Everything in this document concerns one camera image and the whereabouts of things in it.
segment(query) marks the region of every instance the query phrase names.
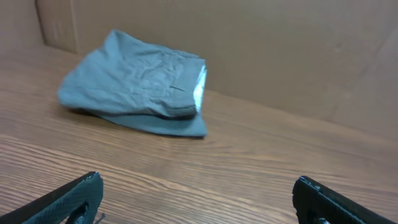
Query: beige wall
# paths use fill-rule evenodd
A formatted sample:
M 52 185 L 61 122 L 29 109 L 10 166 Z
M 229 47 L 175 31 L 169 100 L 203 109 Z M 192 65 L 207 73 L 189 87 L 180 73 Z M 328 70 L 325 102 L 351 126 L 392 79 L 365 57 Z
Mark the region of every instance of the beige wall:
M 42 44 L 34 0 L 0 0 L 0 54 Z
M 369 95 L 389 98 L 383 111 L 397 108 L 393 96 L 398 91 L 379 93 L 369 85 L 373 79 L 383 86 L 396 77 L 391 68 L 395 63 L 383 65 L 389 67 L 383 72 L 373 67 L 397 28 L 398 1 L 70 1 L 71 19 L 60 21 L 65 21 L 61 26 L 73 27 L 72 48 L 78 53 L 101 45 L 111 29 L 121 29 L 207 59 L 208 89 L 373 131 L 373 125 L 355 117 L 367 113 L 365 120 L 380 124 L 376 133 L 397 133 L 386 134 L 398 126 L 383 128 L 384 118 L 370 110 L 380 106 L 379 101 L 366 106 L 359 102 L 366 101 L 363 92 L 371 91 Z

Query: cloth fold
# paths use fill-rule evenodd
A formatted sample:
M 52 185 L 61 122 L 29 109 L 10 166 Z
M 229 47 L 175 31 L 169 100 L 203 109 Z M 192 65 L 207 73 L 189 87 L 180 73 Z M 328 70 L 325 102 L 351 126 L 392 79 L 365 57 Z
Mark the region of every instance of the cloth fold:
M 65 77 L 58 99 L 63 106 L 130 128 L 205 136 L 198 103 L 205 78 L 205 60 L 199 56 L 113 30 Z M 202 96 L 197 96 L 198 86 Z

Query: wooden table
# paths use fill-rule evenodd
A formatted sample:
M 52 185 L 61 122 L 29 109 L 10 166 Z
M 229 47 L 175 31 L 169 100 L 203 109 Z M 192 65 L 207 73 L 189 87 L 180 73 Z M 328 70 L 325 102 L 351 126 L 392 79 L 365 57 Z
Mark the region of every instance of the wooden table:
M 205 139 L 135 131 L 58 105 L 80 60 L 44 46 L 0 58 L 0 215 L 97 170 L 101 223 L 297 223 L 300 175 L 398 222 L 398 143 L 213 91 Z

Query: folded cloth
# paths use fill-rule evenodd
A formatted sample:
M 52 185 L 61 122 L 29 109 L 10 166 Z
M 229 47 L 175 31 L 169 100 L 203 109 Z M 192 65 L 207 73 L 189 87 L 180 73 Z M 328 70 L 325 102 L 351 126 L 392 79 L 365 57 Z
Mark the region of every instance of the folded cloth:
M 200 113 L 205 77 L 199 56 L 113 30 L 65 77 L 58 99 L 130 128 L 199 137 L 206 135 Z

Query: folded shirt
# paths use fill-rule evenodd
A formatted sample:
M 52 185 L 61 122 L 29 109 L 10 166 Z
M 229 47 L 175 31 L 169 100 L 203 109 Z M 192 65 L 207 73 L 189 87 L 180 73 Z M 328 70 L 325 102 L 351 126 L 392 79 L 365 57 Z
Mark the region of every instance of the folded shirt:
M 64 79 L 60 104 L 156 134 L 205 136 L 199 56 L 147 44 L 113 30 Z

